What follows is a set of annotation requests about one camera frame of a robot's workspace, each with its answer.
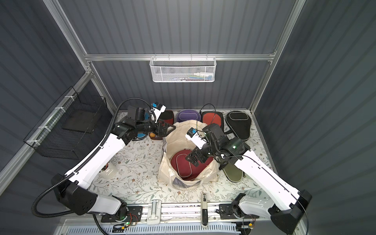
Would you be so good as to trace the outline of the blue paddle case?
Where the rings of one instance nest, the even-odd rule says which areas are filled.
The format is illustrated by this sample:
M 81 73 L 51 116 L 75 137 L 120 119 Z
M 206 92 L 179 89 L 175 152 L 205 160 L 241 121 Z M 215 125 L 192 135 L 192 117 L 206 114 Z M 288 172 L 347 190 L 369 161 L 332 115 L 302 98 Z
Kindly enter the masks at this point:
M 138 135 L 137 135 L 137 140 L 143 140 L 143 139 L 145 139 L 147 137 L 147 134 L 145 134 L 145 133 L 139 133 Z

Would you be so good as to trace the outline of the maroon paddle case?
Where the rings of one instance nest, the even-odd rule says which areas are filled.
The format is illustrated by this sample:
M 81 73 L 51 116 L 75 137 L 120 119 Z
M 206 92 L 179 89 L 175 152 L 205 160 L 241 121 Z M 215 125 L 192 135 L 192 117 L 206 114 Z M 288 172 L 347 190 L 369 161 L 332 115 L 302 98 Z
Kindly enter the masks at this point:
M 199 166 L 194 166 L 186 160 L 191 152 L 190 149 L 180 150 L 170 160 L 173 169 L 186 181 L 194 180 L 213 161 L 213 157 L 209 157 L 205 163 L 198 162 Z

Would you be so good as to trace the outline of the black paddle case white piping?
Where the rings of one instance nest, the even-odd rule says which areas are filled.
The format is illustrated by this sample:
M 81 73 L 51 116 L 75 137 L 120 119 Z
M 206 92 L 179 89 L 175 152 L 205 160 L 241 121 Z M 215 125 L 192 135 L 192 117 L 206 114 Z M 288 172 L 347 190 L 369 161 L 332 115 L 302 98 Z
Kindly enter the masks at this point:
M 225 117 L 229 130 L 226 135 L 233 133 L 236 137 L 246 142 L 250 138 L 252 120 L 248 114 L 242 111 L 231 111 Z

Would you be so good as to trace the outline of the green paddle case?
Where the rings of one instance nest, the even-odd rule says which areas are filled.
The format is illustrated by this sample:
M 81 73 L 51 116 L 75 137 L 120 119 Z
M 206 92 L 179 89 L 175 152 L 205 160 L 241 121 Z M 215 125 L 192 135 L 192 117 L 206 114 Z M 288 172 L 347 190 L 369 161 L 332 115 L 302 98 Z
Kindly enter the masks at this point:
M 228 163 L 224 168 L 223 171 L 227 177 L 227 179 L 233 183 L 240 182 L 243 178 L 243 171 L 237 168 L 234 164 Z

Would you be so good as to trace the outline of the purple paddle case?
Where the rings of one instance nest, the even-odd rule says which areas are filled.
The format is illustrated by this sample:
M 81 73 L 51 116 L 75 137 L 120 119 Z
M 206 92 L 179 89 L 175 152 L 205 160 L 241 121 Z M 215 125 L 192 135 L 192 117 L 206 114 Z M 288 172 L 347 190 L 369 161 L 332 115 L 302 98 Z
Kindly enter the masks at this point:
M 184 122 L 187 120 L 196 120 L 201 121 L 201 114 L 193 109 L 184 109 L 177 113 L 176 121 L 177 122 Z

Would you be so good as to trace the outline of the red black mesh paddle set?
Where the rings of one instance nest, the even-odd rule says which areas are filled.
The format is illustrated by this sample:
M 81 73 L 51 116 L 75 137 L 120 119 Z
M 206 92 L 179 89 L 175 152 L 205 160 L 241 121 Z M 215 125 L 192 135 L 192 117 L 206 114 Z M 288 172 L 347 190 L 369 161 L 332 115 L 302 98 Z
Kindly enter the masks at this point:
M 171 110 L 165 110 L 163 113 L 161 113 L 160 120 L 164 120 L 166 123 L 173 125 L 174 124 L 174 112 Z M 154 133 L 150 133 L 149 137 L 152 140 L 162 140 L 163 137 L 156 136 Z

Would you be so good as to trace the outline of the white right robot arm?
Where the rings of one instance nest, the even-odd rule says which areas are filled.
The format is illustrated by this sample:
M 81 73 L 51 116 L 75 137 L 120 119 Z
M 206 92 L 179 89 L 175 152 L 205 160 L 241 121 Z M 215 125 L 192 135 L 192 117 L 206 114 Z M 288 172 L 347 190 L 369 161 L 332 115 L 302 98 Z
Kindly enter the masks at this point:
M 271 170 L 250 146 L 238 137 L 229 139 L 217 124 L 205 126 L 203 130 L 190 128 L 186 138 L 195 148 L 186 157 L 194 166 L 213 157 L 224 168 L 233 165 L 251 177 L 270 197 L 255 199 L 239 193 L 232 201 L 232 214 L 237 218 L 257 215 L 270 219 L 287 235 L 294 233 L 312 199 L 311 194 L 294 188 Z

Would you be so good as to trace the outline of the clear ping pong paddle set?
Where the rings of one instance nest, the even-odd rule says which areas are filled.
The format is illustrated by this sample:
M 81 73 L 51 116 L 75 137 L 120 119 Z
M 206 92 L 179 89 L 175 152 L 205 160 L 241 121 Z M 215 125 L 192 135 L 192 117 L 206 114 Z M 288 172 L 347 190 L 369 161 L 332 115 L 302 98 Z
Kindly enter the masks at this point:
M 224 130 L 224 117 L 221 112 L 217 111 L 205 111 L 201 114 L 201 122 L 206 125 L 217 124 L 221 130 Z

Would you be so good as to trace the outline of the cream canvas tote bag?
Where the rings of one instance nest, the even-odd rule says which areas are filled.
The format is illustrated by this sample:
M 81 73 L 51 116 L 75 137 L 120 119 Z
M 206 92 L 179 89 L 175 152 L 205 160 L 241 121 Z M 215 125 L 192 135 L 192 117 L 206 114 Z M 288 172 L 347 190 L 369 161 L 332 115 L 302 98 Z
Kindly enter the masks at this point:
M 186 138 L 187 131 L 196 127 L 202 130 L 205 123 L 188 120 L 177 122 L 174 125 L 176 129 L 167 137 L 163 138 L 163 156 L 159 166 L 158 181 L 167 183 L 169 186 L 177 190 L 193 190 L 204 184 L 218 181 L 219 163 L 213 160 L 194 180 L 183 180 L 173 169 L 170 160 L 173 155 L 183 149 L 193 150 L 196 145 Z

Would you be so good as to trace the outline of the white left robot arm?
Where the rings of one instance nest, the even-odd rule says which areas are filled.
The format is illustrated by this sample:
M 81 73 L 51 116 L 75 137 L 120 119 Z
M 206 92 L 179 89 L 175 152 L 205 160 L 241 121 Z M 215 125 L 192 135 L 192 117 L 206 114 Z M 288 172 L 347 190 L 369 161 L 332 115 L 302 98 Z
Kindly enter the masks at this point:
M 65 175 L 57 175 L 54 193 L 57 200 L 66 206 L 70 213 L 105 213 L 123 220 L 128 214 L 127 203 L 115 196 L 104 196 L 88 190 L 100 170 L 139 134 L 154 133 L 166 137 L 174 125 L 160 120 L 166 107 L 158 102 L 147 108 L 128 107 L 127 116 L 116 121 L 113 116 L 101 142 L 75 167 Z

